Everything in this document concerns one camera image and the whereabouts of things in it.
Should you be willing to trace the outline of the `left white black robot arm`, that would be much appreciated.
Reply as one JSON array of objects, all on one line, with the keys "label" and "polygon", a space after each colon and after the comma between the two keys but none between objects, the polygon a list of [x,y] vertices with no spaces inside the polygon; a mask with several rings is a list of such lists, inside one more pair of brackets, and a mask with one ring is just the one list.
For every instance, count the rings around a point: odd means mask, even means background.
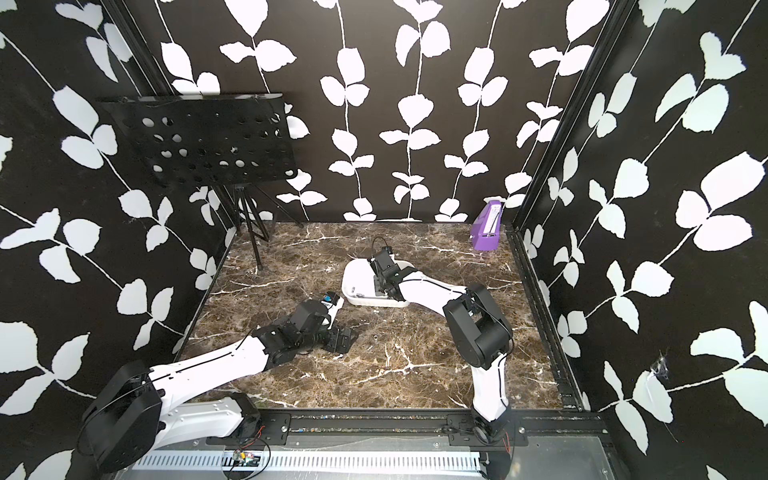
[{"label": "left white black robot arm", "polygon": [[247,395],[209,402],[198,396],[315,349],[348,353],[357,335],[334,322],[343,304],[329,292],[217,350],[153,367],[141,360],[125,364],[83,414],[78,452],[92,457],[100,472],[113,473],[152,450],[189,440],[248,444],[259,436],[262,417]]}]

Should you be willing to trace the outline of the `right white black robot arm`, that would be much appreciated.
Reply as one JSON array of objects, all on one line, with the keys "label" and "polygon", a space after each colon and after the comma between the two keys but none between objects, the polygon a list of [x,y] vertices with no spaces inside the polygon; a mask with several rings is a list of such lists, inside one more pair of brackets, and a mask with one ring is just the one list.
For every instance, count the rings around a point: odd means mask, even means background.
[{"label": "right white black robot arm", "polygon": [[413,266],[402,268],[389,247],[382,248],[368,263],[374,286],[389,298],[442,315],[459,355],[471,367],[476,422],[487,428],[505,425],[511,418],[505,367],[514,335],[489,290],[479,283],[448,284]]}]

